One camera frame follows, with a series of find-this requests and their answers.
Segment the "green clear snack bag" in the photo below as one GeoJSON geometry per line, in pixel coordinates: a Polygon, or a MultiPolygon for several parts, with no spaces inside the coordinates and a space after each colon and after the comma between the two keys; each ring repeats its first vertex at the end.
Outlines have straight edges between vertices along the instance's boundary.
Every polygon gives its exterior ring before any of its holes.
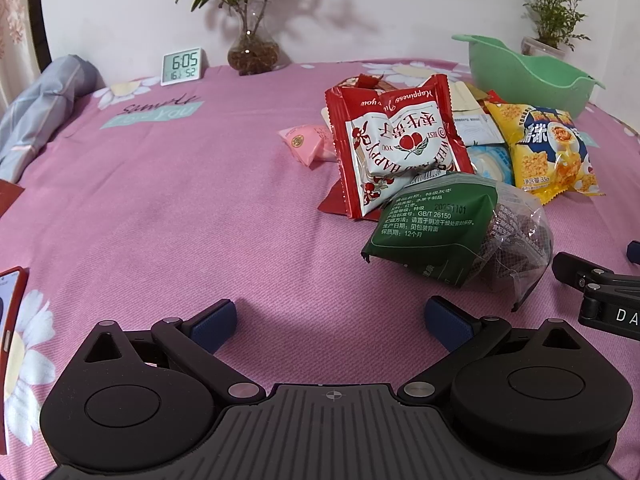
{"type": "Polygon", "coordinates": [[[397,193],[361,255],[399,263],[455,288],[506,290],[518,309],[550,266],[553,235],[537,197],[454,172],[397,193]]]}

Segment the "yellow corn snack bag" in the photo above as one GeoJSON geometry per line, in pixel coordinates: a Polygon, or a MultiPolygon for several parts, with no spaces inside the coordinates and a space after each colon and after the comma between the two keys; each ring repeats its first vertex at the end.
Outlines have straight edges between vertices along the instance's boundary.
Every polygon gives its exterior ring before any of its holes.
{"type": "Polygon", "coordinates": [[[518,188],[544,205],[567,191],[601,194],[586,144],[565,110],[493,102],[486,108],[506,142],[518,188]]]}

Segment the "blue white rice cracker pack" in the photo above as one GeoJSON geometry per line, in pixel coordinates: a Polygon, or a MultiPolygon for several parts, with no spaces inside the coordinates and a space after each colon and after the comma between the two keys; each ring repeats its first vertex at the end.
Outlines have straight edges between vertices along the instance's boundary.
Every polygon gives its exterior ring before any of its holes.
{"type": "Polygon", "coordinates": [[[472,145],[466,150],[476,174],[487,179],[514,185],[510,154],[504,145],[472,145]]]}

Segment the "dark red packet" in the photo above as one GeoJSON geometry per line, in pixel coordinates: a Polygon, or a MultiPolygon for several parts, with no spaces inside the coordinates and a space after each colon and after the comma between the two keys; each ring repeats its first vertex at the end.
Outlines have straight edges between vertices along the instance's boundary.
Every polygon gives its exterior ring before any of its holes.
{"type": "MultiPolygon", "coordinates": [[[[335,182],[335,184],[329,190],[326,198],[322,200],[322,202],[318,206],[318,211],[321,211],[324,214],[336,214],[337,216],[348,217],[347,207],[344,200],[343,185],[340,179],[335,182]]],[[[381,208],[378,208],[374,211],[369,212],[363,218],[356,220],[378,222],[378,220],[380,220],[380,217],[381,208]]]]}

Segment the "large red white snack bag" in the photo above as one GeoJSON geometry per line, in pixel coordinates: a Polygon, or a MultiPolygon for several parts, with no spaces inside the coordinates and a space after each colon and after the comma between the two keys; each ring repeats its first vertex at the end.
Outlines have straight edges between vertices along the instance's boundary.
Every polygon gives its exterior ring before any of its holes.
{"type": "Polygon", "coordinates": [[[473,167],[457,133],[448,78],[381,90],[372,76],[326,90],[326,109],[348,218],[381,208],[414,181],[473,167]]]}

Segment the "pink snack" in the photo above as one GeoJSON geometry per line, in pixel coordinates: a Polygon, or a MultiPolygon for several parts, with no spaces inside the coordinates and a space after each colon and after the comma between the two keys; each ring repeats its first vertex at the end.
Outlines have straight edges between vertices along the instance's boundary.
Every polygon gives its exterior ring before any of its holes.
{"type": "Polygon", "coordinates": [[[335,162],[332,134],[326,125],[301,125],[278,131],[293,156],[306,167],[314,162],[335,162]]]}

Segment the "beige gold pouch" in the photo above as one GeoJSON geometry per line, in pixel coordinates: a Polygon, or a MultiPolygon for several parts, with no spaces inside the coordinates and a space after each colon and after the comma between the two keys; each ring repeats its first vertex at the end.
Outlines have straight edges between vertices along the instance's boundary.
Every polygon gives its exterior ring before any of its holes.
{"type": "Polygon", "coordinates": [[[483,109],[463,81],[448,80],[451,109],[458,114],[480,114],[483,109]]]}

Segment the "pink floral tablecloth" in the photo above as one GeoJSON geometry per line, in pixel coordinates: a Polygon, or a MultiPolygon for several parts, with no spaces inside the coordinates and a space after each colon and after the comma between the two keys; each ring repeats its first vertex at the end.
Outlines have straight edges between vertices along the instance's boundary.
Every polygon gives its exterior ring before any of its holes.
{"type": "Polygon", "coordinates": [[[455,289],[365,259],[374,225],[320,210],[341,187],[336,162],[306,166],[282,132],[321,122],[326,90],[366,74],[401,89],[446,62],[292,65],[257,76],[229,67],[162,86],[153,78],[79,100],[25,170],[1,220],[1,264],[29,270],[6,381],[1,472],[54,466],[39,415],[97,322],[146,330],[228,298],[239,329],[224,362],[265,387],[290,382],[397,385],[445,350],[421,318],[444,296],[513,325],[574,321],[580,299],[546,275],[523,307],[481,284],[455,289]]]}

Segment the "green plastic bowl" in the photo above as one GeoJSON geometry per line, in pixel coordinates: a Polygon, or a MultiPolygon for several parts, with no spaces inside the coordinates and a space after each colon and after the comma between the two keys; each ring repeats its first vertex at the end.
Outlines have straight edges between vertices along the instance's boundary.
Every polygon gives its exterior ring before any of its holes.
{"type": "Polygon", "coordinates": [[[451,39],[468,44],[475,87],[485,92],[494,90],[507,103],[555,108],[577,118],[593,89],[605,88],[567,62],[548,55],[518,53],[496,38],[457,34],[451,39]]]}

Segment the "small plant in white pot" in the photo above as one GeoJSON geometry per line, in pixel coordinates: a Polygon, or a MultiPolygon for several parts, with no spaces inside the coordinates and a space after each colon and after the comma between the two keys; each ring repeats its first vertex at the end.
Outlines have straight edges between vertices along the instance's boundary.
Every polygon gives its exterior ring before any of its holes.
{"type": "Polygon", "coordinates": [[[525,0],[525,15],[532,20],[535,37],[522,40],[521,49],[525,55],[548,54],[564,58],[563,48],[575,50],[578,41],[591,38],[576,27],[582,24],[587,14],[578,6],[582,0],[525,0]]]}

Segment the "white digital clock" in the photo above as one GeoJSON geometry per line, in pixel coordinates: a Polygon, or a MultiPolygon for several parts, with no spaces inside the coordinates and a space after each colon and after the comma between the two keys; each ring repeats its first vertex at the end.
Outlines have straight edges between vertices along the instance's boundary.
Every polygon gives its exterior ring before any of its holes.
{"type": "Polygon", "coordinates": [[[200,47],[165,54],[160,69],[160,84],[171,86],[199,80],[203,76],[203,49],[200,47]]]}

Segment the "grey blue folded cloth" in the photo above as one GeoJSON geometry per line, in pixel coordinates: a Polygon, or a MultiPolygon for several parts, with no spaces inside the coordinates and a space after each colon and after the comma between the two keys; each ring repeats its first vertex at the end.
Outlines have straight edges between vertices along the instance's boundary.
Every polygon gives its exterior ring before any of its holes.
{"type": "Polygon", "coordinates": [[[1,119],[1,180],[17,184],[73,113],[77,99],[96,90],[99,72],[77,55],[54,60],[1,119]]]}

